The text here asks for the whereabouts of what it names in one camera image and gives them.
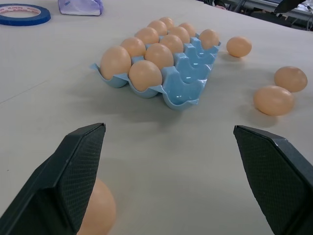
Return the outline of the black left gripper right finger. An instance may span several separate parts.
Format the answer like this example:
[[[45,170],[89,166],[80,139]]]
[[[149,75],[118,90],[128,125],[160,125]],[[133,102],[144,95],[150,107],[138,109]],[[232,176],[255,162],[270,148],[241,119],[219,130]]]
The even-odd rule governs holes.
[[[284,137],[233,130],[252,193],[276,235],[313,233],[313,166]]]

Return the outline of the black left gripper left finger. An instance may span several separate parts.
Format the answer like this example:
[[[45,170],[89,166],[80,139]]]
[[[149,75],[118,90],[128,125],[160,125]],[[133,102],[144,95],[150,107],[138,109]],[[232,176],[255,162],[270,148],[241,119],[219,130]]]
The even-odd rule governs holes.
[[[75,235],[95,184],[104,123],[67,134],[0,218],[2,235]]]

